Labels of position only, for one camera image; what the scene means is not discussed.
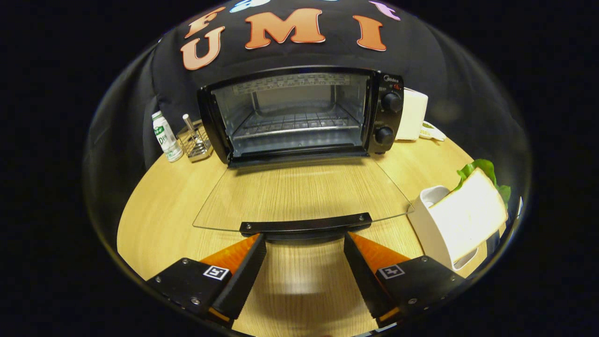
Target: midea logo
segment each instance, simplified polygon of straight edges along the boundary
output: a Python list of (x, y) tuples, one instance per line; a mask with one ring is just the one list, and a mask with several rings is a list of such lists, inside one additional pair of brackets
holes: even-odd
[(383, 77), (383, 80), (385, 80), (386, 82), (395, 82), (395, 83), (399, 83), (400, 81), (396, 80), (396, 79), (392, 79), (391, 77), (389, 77), (389, 75), (385, 75)]

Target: oven control panel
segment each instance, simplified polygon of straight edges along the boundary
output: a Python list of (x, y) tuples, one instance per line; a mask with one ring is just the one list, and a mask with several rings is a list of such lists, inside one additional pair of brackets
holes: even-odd
[(374, 85), (378, 88), (373, 89), (378, 89), (378, 94), (368, 152), (379, 154), (391, 149), (399, 129), (404, 108), (404, 80), (385, 73), (378, 73), (376, 77)]

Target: oven rack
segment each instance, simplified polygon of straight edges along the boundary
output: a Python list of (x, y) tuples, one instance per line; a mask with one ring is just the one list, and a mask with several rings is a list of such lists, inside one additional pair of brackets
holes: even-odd
[(248, 139), (272, 134), (360, 128), (360, 124), (343, 109), (327, 112), (291, 113), (260, 117), (253, 113), (235, 132), (234, 139)]

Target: letter m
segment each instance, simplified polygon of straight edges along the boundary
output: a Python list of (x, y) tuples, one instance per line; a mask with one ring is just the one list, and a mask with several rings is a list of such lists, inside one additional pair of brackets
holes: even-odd
[(283, 43), (294, 28), (295, 34), (291, 37), (293, 42), (324, 42), (325, 37), (320, 34), (318, 27), (320, 14), (322, 11), (315, 8), (300, 8), (291, 13), (285, 21), (270, 12), (252, 15), (246, 19), (246, 22), (252, 24), (250, 41), (246, 44), (246, 48), (256, 49), (268, 46), (271, 40), (266, 38), (266, 32), (278, 43)]

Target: orange letter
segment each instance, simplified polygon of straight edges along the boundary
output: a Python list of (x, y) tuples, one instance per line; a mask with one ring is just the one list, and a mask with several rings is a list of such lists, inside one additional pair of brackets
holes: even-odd
[(283, 43), (293, 28), (295, 28), (295, 34), (291, 37), (293, 42), (324, 42), (325, 37), (320, 34), (318, 29), (318, 15), (320, 14), (322, 14), (321, 10), (300, 8), (291, 13), (285, 21), (270, 12), (252, 15), (246, 19), (246, 22), (252, 24), (250, 41), (246, 44), (246, 48), (255, 49), (268, 46), (270, 39), (266, 38), (265, 32), (268, 32), (278, 43)]
[(207, 21), (212, 21), (216, 17), (216, 13), (218, 13), (224, 9), (225, 9), (225, 7), (220, 7), (219, 9), (213, 10), (210, 13), (206, 14), (205, 16), (202, 16), (199, 19), (197, 19), (196, 21), (190, 23), (189, 24), (189, 33), (187, 33), (187, 35), (185, 35), (185, 38), (188, 38), (191, 35), (206, 28), (208, 26)]
[(358, 40), (358, 45), (360, 47), (376, 50), (378, 52), (387, 50), (387, 46), (380, 40), (379, 28), (383, 26), (382, 23), (360, 15), (354, 15), (353, 18), (360, 23), (360, 31), (362, 32), (362, 37)]
[(214, 61), (220, 52), (220, 32), (224, 30), (225, 27), (223, 26), (206, 33), (204, 37), (208, 39), (208, 53), (201, 58), (198, 58), (195, 53), (195, 46), (198, 44), (199, 38), (193, 39), (181, 47), (185, 69), (200, 69)]

